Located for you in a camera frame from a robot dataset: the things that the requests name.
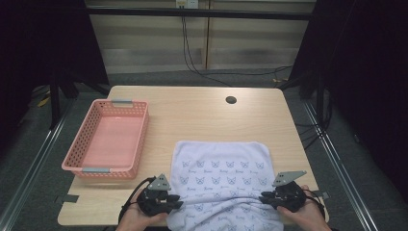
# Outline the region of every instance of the butterfly patterned fabric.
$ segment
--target butterfly patterned fabric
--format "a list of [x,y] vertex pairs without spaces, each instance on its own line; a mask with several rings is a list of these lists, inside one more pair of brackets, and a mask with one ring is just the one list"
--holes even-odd
[[276,211],[258,199],[273,191],[268,148],[258,142],[179,141],[171,194],[184,201],[167,217],[171,230],[281,231]]

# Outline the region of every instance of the power outlet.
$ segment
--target power outlet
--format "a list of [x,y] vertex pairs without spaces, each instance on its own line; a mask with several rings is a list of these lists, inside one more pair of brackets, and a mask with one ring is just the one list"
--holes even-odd
[[198,9],[198,0],[187,0],[188,9]]
[[176,0],[176,8],[177,9],[184,9],[187,7],[186,0]]

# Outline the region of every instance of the table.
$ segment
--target table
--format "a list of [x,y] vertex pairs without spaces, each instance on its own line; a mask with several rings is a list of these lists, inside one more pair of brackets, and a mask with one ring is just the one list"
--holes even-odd
[[[228,103],[228,96],[237,102]],[[68,194],[79,197],[75,203],[64,203],[58,217],[61,225],[117,224],[121,206],[139,182],[160,173],[169,178],[178,141],[261,142],[269,149],[275,174],[306,170],[296,183],[307,184],[312,191],[318,189],[281,90],[116,86],[108,98],[149,103],[149,124],[137,177],[108,180],[75,176]]]

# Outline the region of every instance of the human hand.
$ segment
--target human hand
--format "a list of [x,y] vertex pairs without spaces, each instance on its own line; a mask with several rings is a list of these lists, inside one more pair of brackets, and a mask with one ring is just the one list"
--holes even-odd
[[[308,191],[308,186],[305,185],[301,188],[305,191],[306,195],[312,197],[312,194]],[[324,220],[324,217],[321,214],[318,205],[311,199],[306,199],[304,206],[300,208],[296,213],[292,213],[290,210],[282,206],[278,206],[277,210],[284,217],[295,222],[305,231],[331,230]]]
[[123,218],[120,221],[116,231],[141,231],[150,224],[157,223],[167,218],[167,213],[161,213],[153,217],[145,215],[141,211],[139,205],[135,203],[138,196],[138,193],[133,196],[131,200],[132,204],[123,215]]

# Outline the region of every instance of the pink basket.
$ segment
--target pink basket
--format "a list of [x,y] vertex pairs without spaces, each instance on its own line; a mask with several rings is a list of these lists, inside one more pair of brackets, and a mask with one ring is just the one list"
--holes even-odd
[[147,123],[147,102],[94,100],[63,169],[80,177],[135,178]]

